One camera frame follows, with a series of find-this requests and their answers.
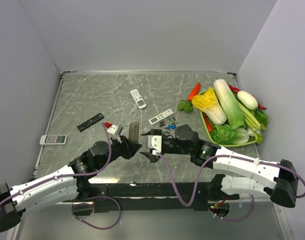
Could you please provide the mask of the white remote with blue button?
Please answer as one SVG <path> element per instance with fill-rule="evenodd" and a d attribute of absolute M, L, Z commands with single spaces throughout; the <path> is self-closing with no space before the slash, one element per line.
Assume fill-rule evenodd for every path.
<path fill-rule="evenodd" d="M 130 143 L 138 144 L 139 143 L 139 121 L 131 121 L 128 123 L 128 140 Z"/>

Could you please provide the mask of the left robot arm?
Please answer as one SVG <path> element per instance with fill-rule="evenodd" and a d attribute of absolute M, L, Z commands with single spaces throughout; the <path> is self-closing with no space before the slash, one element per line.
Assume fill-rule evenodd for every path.
<path fill-rule="evenodd" d="M 119 157 L 131 159 L 141 147 L 125 136 L 120 141 L 112 138 L 97 141 L 81 156 L 51 174 L 12 187 L 0 184 L 0 233 L 19 224 L 23 213 L 30 210 L 76 198 L 86 201 L 92 193 L 89 179 Z"/>

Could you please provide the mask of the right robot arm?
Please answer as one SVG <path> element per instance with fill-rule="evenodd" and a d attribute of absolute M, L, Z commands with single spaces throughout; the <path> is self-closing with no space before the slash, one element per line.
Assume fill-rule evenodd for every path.
<path fill-rule="evenodd" d="M 269 198 L 273 203 L 294 208 L 297 200 L 299 177 L 293 163 L 265 161 L 242 155 L 199 138 L 189 125 L 179 126 L 174 136 L 166 137 L 162 130 L 152 129 L 147 138 L 149 152 L 144 152 L 155 163 L 165 154 L 189 155 L 190 161 L 201 168 L 228 171 L 237 174 L 213 179 L 211 195 L 222 199 L 232 195 L 253 195 Z"/>

